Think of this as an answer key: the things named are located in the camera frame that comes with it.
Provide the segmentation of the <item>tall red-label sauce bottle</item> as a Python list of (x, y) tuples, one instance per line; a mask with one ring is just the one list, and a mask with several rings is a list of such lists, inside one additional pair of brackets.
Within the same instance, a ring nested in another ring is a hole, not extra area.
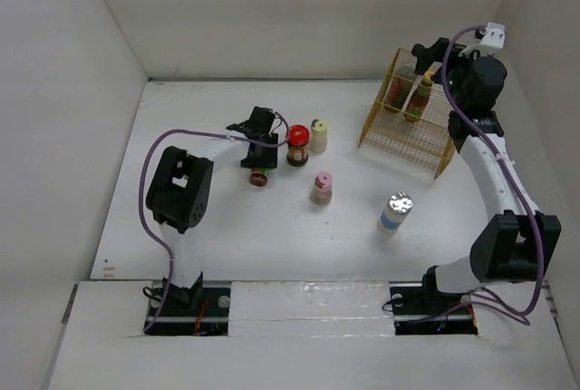
[(414, 68), (409, 65), (401, 66), (391, 78), (391, 86), (386, 93), (384, 109), (387, 112), (400, 112), (407, 101), (416, 80)]

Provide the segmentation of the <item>ketchup bottle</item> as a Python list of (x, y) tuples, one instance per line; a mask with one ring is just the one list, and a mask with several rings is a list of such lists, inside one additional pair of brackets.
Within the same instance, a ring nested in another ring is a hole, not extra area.
[(268, 183), (268, 177), (271, 169), (269, 168), (253, 168), (248, 177), (248, 181), (252, 186), (263, 188)]
[(413, 91), (404, 111), (404, 119), (407, 122), (417, 122), (422, 117), (430, 100), (434, 74), (433, 71), (427, 71)]

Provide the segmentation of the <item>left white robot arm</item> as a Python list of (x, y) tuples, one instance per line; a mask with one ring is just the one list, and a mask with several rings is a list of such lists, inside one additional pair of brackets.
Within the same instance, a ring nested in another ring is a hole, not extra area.
[[(288, 141), (287, 135), (280, 137), (276, 133), (280, 126), (289, 130), (280, 112), (256, 106), (248, 119), (228, 125), (222, 133), (172, 129), (152, 143), (140, 171), (138, 211), (144, 231), (168, 255), (168, 275), (162, 280), (160, 292), (150, 292), (150, 299), (159, 307), (170, 301), (180, 313), (192, 314), (201, 306), (202, 293), (189, 283), (173, 283), (177, 251), (153, 232), (145, 211), (149, 210), (159, 225), (167, 225), (181, 235), (195, 228), (207, 211), (211, 181), (216, 172), (233, 163), (249, 169), (277, 167), (277, 150)], [(208, 143), (198, 155), (176, 146), (166, 147), (153, 178), (146, 182), (155, 150), (174, 135), (207, 138)]]

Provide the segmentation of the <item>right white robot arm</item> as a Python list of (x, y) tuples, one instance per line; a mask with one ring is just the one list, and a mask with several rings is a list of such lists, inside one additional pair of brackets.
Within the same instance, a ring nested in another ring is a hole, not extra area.
[(448, 131), (468, 164), (488, 215), (488, 224), (469, 254), (429, 268), (419, 301), (441, 311), (452, 296), (465, 307), (477, 304), (525, 321), (535, 308), (544, 275), (561, 234), (557, 216), (546, 215), (524, 191), (508, 156), (504, 131), (494, 111), (508, 71), (493, 54), (440, 38), (432, 46), (415, 44), (415, 73), (439, 63), (433, 82), (449, 101)]

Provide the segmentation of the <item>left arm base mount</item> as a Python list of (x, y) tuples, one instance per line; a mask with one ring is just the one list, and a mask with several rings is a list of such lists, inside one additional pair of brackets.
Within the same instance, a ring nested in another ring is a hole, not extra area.
[(171, 286), (163, 306), (166, 280), (142, 290), (148, 299), (144, 322), (147, 336), (226, 336), (231, 284), (201, 281), (190, 288)]

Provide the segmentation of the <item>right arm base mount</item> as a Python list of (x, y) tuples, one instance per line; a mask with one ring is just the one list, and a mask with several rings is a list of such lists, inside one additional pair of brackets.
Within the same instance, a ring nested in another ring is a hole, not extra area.
[(471, 306), (462, 306), (462, 295), (427, 297), (420, 286), (395, 285), (382, 310), (393, 317), (396, 336), (476, 336), (479, 331)]

